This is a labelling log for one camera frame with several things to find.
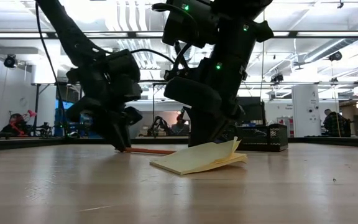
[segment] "person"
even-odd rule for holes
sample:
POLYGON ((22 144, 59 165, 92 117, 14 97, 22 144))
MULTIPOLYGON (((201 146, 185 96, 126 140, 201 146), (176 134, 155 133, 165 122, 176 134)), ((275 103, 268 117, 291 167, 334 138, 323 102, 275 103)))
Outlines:
POLYGON ((346 137, 345 122, 346 119, 337 112, 326 109, 324 114, 327 116, 324 120, 324 128, 327 129, 331 137, 346 137))
POLYGON ((177 117, 177 123, 172 125, 172 133, 176 136, 186 136, 189 133, 189 125, 182 118, 177 117))

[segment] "security camera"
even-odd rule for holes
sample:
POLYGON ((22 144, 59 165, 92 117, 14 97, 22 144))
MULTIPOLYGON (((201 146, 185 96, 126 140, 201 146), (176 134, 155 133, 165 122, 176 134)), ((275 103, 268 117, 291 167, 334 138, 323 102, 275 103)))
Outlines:
POLYGON ((5 61, 4 61, 4 66, 7 68, 16 68, 17 67, 17 60, 16 60, 16 55, 7 55, 5 61))
POLYGON ((282 82, 282 81, 284 81, 284 76, 280 72, 280 73, 272 75, 270 82, 278 83, 278 82, 282 82))
POLYGON ((330 60, 330 61, 335 61, 335 60, 340 60, 340 59, 342 59, 342 53, 340 53, 340 52, 336 52, 328 57, 328 60, 330 60))

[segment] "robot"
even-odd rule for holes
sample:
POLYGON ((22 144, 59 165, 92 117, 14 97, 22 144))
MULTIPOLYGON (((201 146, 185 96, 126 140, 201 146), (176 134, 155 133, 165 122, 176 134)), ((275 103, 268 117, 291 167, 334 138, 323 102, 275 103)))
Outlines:
MULTIPOLYGON (((167 0, 152 6, 154 11, 170 11, 162 41, 180 50, 172 70, 165 72, 168 82, 164 95, 191 108, 188 113, 192 131, 190 146, 217 139, 233 121, 244 119, 236 96, 255 43, 273 37, 266 21, 254 19, 272 0, 167 0), (197 68, 189 68, 183 55, 192 45, 214 45, 209 58, 197 68)), ((92 130, 116 149, 131 146, 129 126, 142 116, 126 103, 139 100, 140 71, 129 50, 107 52, 92 41, 67 15, 58 0, 36 0, 56 30, 63 49, 77 66, 67 73, 69 82, 79 83, 85 97, 68 111, 67 118, 78 122, 87 113, 93 120, 92 130)))

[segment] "fluorescent light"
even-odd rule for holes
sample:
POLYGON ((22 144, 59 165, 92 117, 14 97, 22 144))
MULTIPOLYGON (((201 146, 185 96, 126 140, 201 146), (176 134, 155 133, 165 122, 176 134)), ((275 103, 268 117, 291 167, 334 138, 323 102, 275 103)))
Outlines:
POLYGON ((12 32, 0 32, 0 39, 7 38, 7 39, 20 39, 20 38, 40 38, 39 33, 12 33, 12 32))
POLYGON ((299 32, 297 37, 342 37, 342 36, 352 36, 358 37, 358 31, 338 31, 338 32, 299 32))
POLYGON ((128 34, 126 32, 86 32, 85 36, 90 39, 103 39, 112 37, 128 37, 128 34))
POLYGON ((163 32, 136 32, 136 36, 138 37, 162 37, 163 32))
POLYGON ((286 37, 288 36, 290 33, 289 32, 273 32, 275 37, 286 37))

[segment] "computer monitor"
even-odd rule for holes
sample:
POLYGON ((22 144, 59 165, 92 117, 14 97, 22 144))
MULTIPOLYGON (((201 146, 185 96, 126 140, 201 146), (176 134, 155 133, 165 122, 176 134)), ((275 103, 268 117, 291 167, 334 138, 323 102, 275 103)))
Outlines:
POLYGON ((246 112, 245 121, 260 121, 264 119, 264 107, 260 97, 237 97, 239 105, 246 112))

